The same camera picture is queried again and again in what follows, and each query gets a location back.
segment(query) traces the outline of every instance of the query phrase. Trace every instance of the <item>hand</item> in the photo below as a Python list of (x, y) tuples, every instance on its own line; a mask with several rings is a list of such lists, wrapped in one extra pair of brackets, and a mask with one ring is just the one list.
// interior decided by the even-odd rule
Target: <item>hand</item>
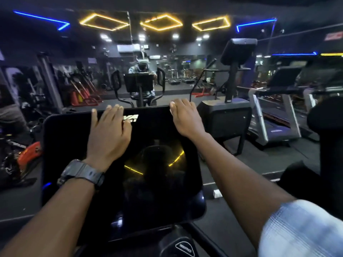
[(87, 158), (84, 160), (92, 168), (105, 172), (113, 161), (126, 151), (132, 126), (129, 119), (123, 121), (124, 108), (116, 104), (108, 105), (98, 121), (96, 109), (92, 109), (91, 132), (88, 138)]
[(170, 109), (176, 129), (181, 135), (193, 140), (205, 134), (195, 103), (189, 102), (188, 99), (175, 99), (170, 103)]

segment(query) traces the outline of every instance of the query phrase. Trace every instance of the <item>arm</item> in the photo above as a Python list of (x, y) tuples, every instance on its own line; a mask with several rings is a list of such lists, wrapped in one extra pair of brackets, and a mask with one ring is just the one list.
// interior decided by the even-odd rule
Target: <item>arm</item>
[[(126, 150), (131, 138), (131, 123), (123, 120), (123, 107), (107, 107), (98, 121), (92, 110), (88, 139), (88, 165), (105, 172)], [(94, 185), (84, 179), (68, 180), (40, 212), (5, 246), (1, 257), (72, 256)]]
[(295, 198), (236, 159), (206, 133), (193, 102), (177, 99), (170, 107), (179, 133), (203, 155), (224, 199), (257, 249), (269, 217), (282, 203)]

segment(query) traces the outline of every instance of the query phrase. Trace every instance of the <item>person in mirror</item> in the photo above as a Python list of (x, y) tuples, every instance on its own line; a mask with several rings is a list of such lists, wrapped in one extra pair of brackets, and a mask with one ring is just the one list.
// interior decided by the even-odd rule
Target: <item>person in mirror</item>
[[(294, 198), (227, 152), (205, 132), (194, 103), (176, 99), (170, 109), (178, 132), (205, 158), (259, 256), (342, 256), (341, 220), (311, 202)], [(99, 172), (105, 172), (130, 142), (131, 123), (122, 120), (123, 108), (118, 105), (108, 107), (99, 120), (96, 110), (92, 111), (84, 162)], [(88, 180), (66, 181), (0, 256), (72, 256), (94, 193)]]
[[(154, 81), (157, 81), (156, 73), (151, 71), (149, 68), (149, 58), (148, 58), (148, 55), (146, 54), (146, 52), (143, 52), (143, 51), (138, 52), (136, 55), (136, 61), (137, 61), (137, 64), (132, 66), (131, 68), (129, 68), (129, 74), (149, 72), (149, 73), (154, 74)], [(131, 93), (131, 96), (138, 98), (139, 93), (138, 92)], [(150, 106), (151, 100), (155, 98), (155, 89), (153, 88), (152, 91), (144, 91), (143, 92), (143, 98), (144, 98), (144, 100), (146, 100), (146, 103), (148, 104), (148, 106)]]

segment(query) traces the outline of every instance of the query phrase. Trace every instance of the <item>red sign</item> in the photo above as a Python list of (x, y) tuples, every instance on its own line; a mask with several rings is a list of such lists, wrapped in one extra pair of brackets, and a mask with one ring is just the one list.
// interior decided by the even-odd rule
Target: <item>red sign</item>
[(343, 38), (343, 31), (333, 32), (333, 33), (326, 34), (324, 41), (327, 41), (327, 40), (339, 40), (341, 38)]

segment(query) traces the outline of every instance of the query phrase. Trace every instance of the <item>yellow led light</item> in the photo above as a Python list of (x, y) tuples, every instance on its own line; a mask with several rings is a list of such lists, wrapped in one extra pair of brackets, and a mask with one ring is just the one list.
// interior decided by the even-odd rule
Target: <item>yellow led light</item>
[[(209, 23), (209, 22), (213, 22), (213, 21), (218, 21), (218, 20), (223, 20), (223, 22), (225, 23), (225, 25), (223, 26), (219, 26), (219, 27), (213, 27), (213, 28), (205, 28), (205, 29), (202, 29), (200, 28), (198, 25), (200, 24), (205, 24), (205, 23)], [(199, 22), (195, 22), (192, 24), (192, 26), (197, 29), (198, 31), (207, 31), (207, 30), (216, 30), (216, 29), (223, 29), (223, 28), (228, 28), (230, 27), (230, 22), (229, 22), (229, 19), (227, 16), (221, 16), (221, 17), (218, 17), (218, 18), (213, 18), (213, 19), (209, 19), (209, 20), (206, 20), (206, 21), (199, 21)]]
[(181, 154), (174, 160), (174, 162), (171, 163), (171, 164), (169, 164), (168, 166), (169, 166), (169, 167), (173, 166), (173, 164), (174, 164), (175, 162), (177, 162), (177, 161), (180, 159), (180, 157), (181, 157), (182, 155), (184, 155), (184, 153), (185, 153), (185, 152), (182, 151)]
[(124, 165), (124, 167), (125, 167), (125, 168), (128, 168), (129, 170), (132, 170), (132, 171), (134, 171), (134, 172), (137, 172), (137, 173), (143, 175), (143, 173), (141, 173), (141, 172), (139, 172), (139, 171), (136, 171), (136, 170), (134, 170), (133, 168), (130, 168), (130, 167), (126, 166), (126, 165)]
[(321, 53), (321, 56), (343, 56), (343, 53)]
[[(168, 27), (163, 27), (163, 28), (156, 28), (152, 25), (148, 25), (147, 23), (151, 22), (151, 21), (157, 21), (157, 20), (160, 20), (160, 19), (163, 19), (163, 18), (168, 18), (174, 22), (176, 22), (176, 24), (172, 25), (172, 26), (168, 26)], [(157, 31), (163, 31), (163, 30), (169, 30), (169, 29), (173, 29), (173, 28), (176, 28), (176, 27), (181, 27), (183, 26), (182, 22), (179, 21), (178, 19), (170, 16), (169, 14), (164, 14), (164, 15), (161, 15), (161, 16), (158, 16), (158, 17), (154, 17), (154, 18), (151, 18), (150, 20), (146, 20), (145, 22), (140, 22), (140, 24), (142, 26), (145, 26), (145, 27), (148, 27), (150, 29), (153, 29), (153, 30), (157, 30)]]
[[(104, 28), (104, 27), (100, 27), (100, 26), (97, 26), (97, 25), (93, 25), (93, 24), (87, 23), (88, 21), (90, 21), (91, 19), (93, 19), (95, 17), (101, 17), (101, 18), (104, 18), (104, 19), (107, 19), (107, 20), (110, 20), (110, 21), (115, 21), (115, 22), (121, 23), (123, 25), (117, 26), (117, 27), (114, 27), (114, 28), (110, 29), (110, 28)], [(89, 27), (94, 27), (94, 28), (102, 29), (102, 30), (109, 30), (109, 31), (116, 31), (116, 30), (119, 30), (119, 29), (122, 29), (124, 27), (129, 26), (129, 24), (124, 22), (124, 21), (120, 21), (120, 20), (117, 20), (117, 19), (114, 19), (114, 18), (111, 18), (111, 17), (107, 17), (107, 16), (104, 16), (104, 15), (101, 15), (101, 14), (97, 14), (97, 13), (93, 13), (90, 16), (87, 16), (86, 18), (82, 19), (80, 21), (80, 24), (81, 25), (85, 25), (85, 26), (89, 26)]]

